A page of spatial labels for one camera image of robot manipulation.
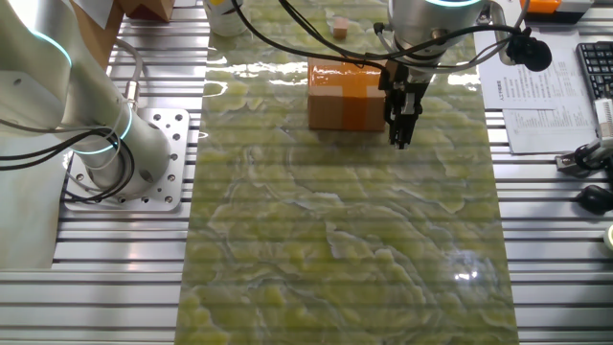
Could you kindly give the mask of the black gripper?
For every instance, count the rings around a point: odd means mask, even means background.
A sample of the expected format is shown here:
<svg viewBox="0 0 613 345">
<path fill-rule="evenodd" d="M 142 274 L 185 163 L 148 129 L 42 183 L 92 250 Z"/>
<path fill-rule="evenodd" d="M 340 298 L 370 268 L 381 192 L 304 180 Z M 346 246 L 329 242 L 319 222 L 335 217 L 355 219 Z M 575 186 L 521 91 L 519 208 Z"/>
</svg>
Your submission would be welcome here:
<svg viewBox="0 0 613 345">
<path fill-rule="evenodd" d="M 431 74 L 419 72 L 397 61 L 385 62 L 384 70 L 380 73 L 378 89 L 386 91 L 384 120 L 389 126 L 388 136 L 391 144 L 404 142 L 406 145 L 411 144 L 417 120 L 422 113 L 421 97 L 431 80 Z M 403 108 L 404 134 L 402 121 L 398 115 L 400 94 L 397 91 L 407 94 Z"/>
</svg>

